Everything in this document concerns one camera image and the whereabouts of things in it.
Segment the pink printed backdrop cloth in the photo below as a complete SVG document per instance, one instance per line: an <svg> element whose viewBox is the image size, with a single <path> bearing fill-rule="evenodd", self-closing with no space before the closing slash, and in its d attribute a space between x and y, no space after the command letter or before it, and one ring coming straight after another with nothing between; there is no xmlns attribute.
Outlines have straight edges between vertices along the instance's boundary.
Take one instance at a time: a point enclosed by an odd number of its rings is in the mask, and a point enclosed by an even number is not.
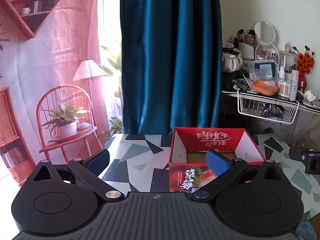
<svg viewBox="0 0 320 240"><path fill-rule="evenodd" d="M36 164L103 148L120 106L120 0L1 0L1 158Z"/></svg>

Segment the blue velvet curtain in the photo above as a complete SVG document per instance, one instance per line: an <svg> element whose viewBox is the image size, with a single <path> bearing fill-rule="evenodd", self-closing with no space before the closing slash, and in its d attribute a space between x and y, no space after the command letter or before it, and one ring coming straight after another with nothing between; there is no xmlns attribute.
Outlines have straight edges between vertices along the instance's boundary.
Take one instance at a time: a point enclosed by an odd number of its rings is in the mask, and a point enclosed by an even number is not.
<svg viewBox="0 0 320 240"><path fill-rule="evenodd" d="M120 0L120 24L124 132L216 127L220 0Z"/></svg>

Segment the white spray bottle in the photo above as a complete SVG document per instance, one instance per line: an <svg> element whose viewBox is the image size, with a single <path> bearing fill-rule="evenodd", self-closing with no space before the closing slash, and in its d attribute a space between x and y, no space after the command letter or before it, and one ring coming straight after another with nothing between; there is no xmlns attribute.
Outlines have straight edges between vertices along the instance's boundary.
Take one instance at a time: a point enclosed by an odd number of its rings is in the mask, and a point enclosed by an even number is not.
<svg viewBox="0 0 320 240"><path fill-rule="evenodd" d="M290 101L296 100L297 89L298 89L298 79L299 79L299 71L292 70L290 88L289 88L289 100Z"/></svg>

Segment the beige pumpkin bag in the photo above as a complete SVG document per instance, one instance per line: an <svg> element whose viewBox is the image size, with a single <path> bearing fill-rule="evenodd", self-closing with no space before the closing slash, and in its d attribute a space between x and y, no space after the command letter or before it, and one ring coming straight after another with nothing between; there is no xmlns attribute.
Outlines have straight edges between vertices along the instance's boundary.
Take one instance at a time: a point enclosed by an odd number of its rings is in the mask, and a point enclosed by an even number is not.
<svg viewBox="0 0 320 240"><path fill-rule="evenodd" d="M225 73L239 71L244 64L244 56L239 49L223 48L222 49L222 68Z"/></svg>

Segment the round white vanity mirror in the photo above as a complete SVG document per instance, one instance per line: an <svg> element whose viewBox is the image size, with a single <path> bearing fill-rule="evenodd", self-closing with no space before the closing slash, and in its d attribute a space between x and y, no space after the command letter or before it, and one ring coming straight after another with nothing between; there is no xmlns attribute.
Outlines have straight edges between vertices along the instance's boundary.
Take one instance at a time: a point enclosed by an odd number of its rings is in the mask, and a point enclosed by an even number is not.
<svg viewBox="0 0 320 240"><path fill-rule="evenodd" d="M257 39L262 43L273 43L276 39L276 32L272 25L265 21L257 21L253 24Z"/></svg>

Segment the orange oval dish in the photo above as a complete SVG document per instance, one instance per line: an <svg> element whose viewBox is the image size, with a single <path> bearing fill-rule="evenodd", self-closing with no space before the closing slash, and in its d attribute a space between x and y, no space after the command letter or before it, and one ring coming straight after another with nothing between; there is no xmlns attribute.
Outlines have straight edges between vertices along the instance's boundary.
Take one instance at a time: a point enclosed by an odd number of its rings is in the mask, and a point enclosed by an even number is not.
<svg viewBox="0 0 320 240"><path fill-rule="evenodd" d="M276 85L263 80L253 81L252 89L266 96L273 96L278 91L278 87Z"/></svg>

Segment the white brush holder cup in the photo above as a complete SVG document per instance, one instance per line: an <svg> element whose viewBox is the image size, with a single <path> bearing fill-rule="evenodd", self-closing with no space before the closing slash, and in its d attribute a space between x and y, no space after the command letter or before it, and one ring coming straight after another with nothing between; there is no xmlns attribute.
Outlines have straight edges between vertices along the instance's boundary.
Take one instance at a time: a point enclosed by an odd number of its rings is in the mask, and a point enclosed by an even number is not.
<svg viewBox="0 0 320 240"><path fill-rule="evenodd" d="M246 60L254 60L254 48L249 44L239 42L239 50L241 51L244 59Z"/></svg>

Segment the red strawberry cardboard box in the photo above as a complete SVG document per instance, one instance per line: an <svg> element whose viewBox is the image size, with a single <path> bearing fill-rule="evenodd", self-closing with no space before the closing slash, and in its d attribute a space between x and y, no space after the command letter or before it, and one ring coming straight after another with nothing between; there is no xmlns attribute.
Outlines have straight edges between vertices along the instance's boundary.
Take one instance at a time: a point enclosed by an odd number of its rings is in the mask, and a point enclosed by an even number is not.
<svg viewBox="0 0 320 240"><path fill-rule="evenodd" d="M230 169L236 158L253 165L265 161L245 129L176 127L169 158L169 190L193 193Z"/></svg>

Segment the cotton swab box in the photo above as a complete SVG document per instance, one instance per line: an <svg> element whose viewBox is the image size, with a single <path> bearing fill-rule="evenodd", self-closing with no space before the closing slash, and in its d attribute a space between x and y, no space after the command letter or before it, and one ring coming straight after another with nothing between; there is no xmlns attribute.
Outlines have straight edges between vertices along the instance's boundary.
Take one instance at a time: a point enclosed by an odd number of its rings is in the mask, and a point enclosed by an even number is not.
<svg viewBox="0 0 320 240"><path fill-rule="evenodd" d="M278 91L277 94L284 98L289 97L290 81L284 79L278 79Z"/></svg>

